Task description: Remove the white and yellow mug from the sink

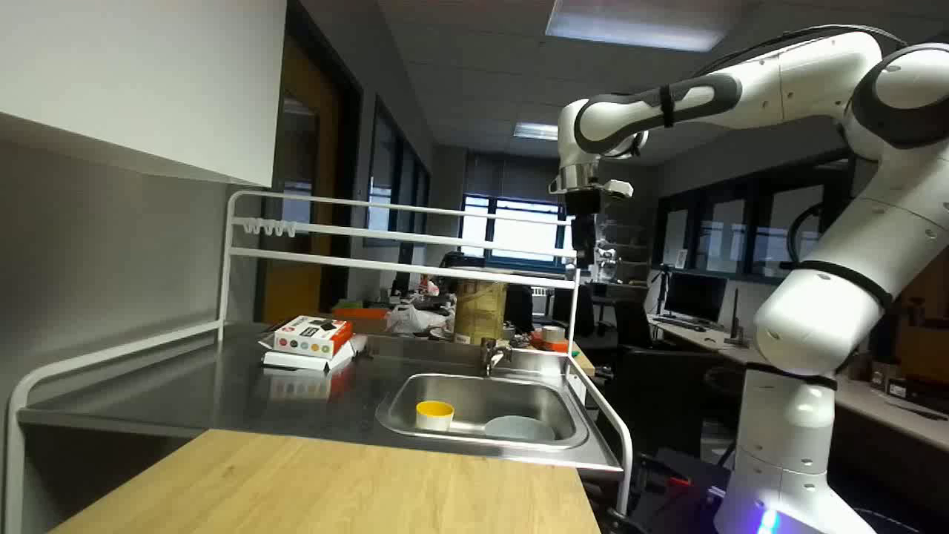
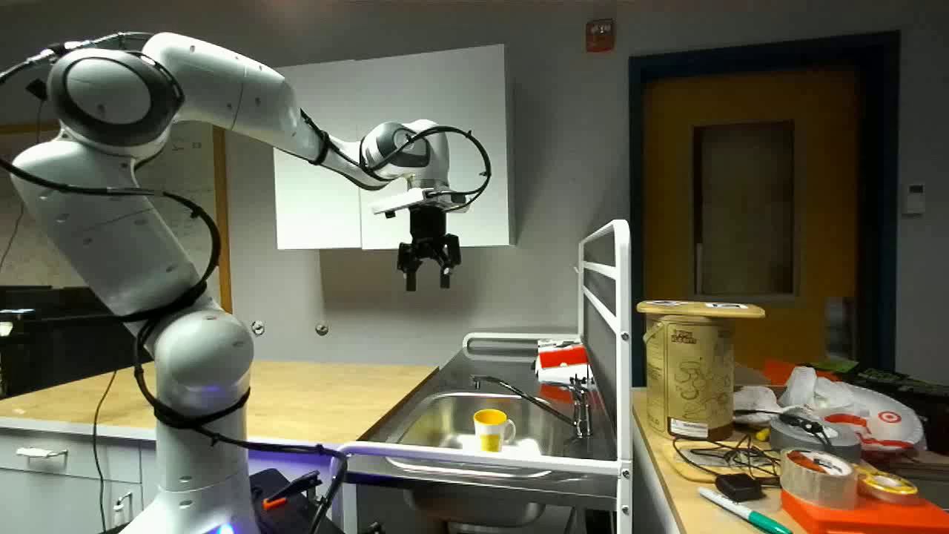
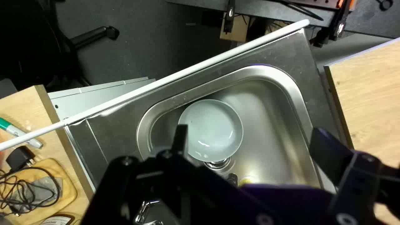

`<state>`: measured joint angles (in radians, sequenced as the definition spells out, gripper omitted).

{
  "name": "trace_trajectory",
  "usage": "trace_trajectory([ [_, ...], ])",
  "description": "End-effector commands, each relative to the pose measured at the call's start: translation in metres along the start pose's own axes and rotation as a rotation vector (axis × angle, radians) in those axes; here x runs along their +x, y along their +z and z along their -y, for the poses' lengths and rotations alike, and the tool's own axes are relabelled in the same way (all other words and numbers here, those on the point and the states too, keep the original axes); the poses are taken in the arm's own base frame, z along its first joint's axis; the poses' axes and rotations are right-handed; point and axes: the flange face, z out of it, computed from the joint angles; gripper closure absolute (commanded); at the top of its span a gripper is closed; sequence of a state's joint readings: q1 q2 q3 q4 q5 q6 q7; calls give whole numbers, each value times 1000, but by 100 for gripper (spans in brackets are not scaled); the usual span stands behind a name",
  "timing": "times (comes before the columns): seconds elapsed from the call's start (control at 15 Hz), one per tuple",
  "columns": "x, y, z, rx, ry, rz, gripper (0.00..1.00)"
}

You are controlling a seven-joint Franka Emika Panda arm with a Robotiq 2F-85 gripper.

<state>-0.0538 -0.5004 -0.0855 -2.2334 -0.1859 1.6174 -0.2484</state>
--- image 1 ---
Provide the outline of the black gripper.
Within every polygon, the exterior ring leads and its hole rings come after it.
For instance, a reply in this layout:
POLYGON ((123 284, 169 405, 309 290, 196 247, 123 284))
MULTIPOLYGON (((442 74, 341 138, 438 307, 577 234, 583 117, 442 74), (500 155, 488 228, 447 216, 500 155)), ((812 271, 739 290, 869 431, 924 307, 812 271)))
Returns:
POLYGON ((571 221, 574 262, 586 267, 594 262, 597 213, 601 209, 601 197, 597 191, 571 191, 564 197, 564 209, 565 209, 565 216, 571 221))

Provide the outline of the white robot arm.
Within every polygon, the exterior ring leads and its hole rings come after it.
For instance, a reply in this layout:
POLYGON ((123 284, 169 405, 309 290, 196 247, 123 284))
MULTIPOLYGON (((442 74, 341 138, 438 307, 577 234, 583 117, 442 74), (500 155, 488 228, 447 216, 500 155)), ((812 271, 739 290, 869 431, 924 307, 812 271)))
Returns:
POLYGON ((949 47, 886 53, 866 31, 804 40, 638 94, 589 94, 556 120, 568 203, 610 181, 597 164, 654 127, 831 120, 871 181, 752 316, 717 534, 875 534, 826 483, 837 370, 949 244, 949 47))

